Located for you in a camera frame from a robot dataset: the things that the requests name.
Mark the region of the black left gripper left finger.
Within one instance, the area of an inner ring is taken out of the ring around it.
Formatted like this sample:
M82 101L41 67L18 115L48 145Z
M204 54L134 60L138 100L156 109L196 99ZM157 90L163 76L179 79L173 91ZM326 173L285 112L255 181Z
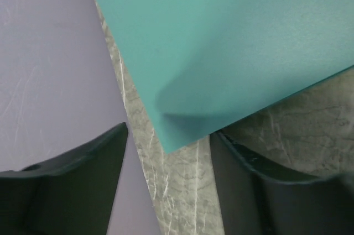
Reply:
M106 234L127 139L121 123L54 158L1 172L1 233Z

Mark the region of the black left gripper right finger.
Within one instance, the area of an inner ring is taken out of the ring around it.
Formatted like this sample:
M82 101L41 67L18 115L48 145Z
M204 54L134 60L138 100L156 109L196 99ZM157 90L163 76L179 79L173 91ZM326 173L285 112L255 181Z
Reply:
M210 135L210 149L226 234L353 233L352 173L301 173L221 131Z

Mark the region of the teal green file folder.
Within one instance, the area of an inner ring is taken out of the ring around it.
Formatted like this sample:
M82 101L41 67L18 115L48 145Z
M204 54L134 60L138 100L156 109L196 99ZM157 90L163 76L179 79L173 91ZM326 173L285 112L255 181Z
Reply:
M353 0L97 0L166 153L353 66Z

